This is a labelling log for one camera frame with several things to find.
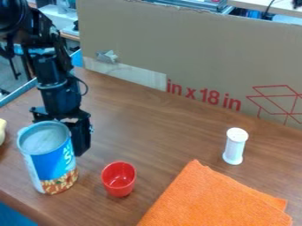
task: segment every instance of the yellow object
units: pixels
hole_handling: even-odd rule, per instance
[[[0,146],[4,143],[6,121],[0,118]]]

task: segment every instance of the wooden table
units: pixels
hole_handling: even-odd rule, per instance
[[[265,11],[270,2],[271,0],[228,0],[227,5],[247,10]],[[268,12],[302,18],[302,8],[294,10],[291,2],[291,0],[275,0]]]
[[[70,40],[74,40],[74,41],[80,41],[80,38],[76,35],[72,35],[72,34],[68,34],[68,33],[65,33],[64,31],[60,31],[61,33],[61,36],[65,39],[70,39]]]
[[[302,225],[302,131],[247,117],[184,97],[166,94],[96,72],[77,69],[89,85],[82,109],[92,114],[91,149],[78,159],[79,182],[47,196],[32,187],[15,146],[17,131],[31,124],[27,112],[42,103],[37,90],[0,109],[8,121],[0,149],[0,200],[39,225],[135,225],[179,171],[192,159],[237,181],[289,200],[286,212]],[[225,132],[232,126],[250,134],[244,162],[222,160]],[[109,197],[100,183],[109,162],[132,162],[135,191]]]

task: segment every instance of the white container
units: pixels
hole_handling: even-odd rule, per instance
[[[231,165],[239,165],[243,161],[245,142],[248,133],[240,128],[230,128],[227,131],[227,142],[223,152],[223,159]]]

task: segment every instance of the cable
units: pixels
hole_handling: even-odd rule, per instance
[[[265,19],[265,18],[267,17],[268,11],[269,11],[269,9],[270,9],[270,7],[272,6],[272,4],[273,4],[274,1],[275,1],[275,0],[272,0],[272,1],[270,2],[270,4],[268,5],[267,9],[266,9],[265,12],[263,13],[263,15],[262,15],[262,18],[263,18],[263,19]]]

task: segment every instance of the can lid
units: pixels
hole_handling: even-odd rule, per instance
[[[46,154],[61,147],[68,139],[64,124],[44,121],[32,124],[19,135],[18,146],[26,154]]]
[[[245,142],[248,140],[247,131],[245,131],[241,128],[237,128],[237,127],[230,128],[227,131],[227,136],[229,139],[231,139],[235,142]]]

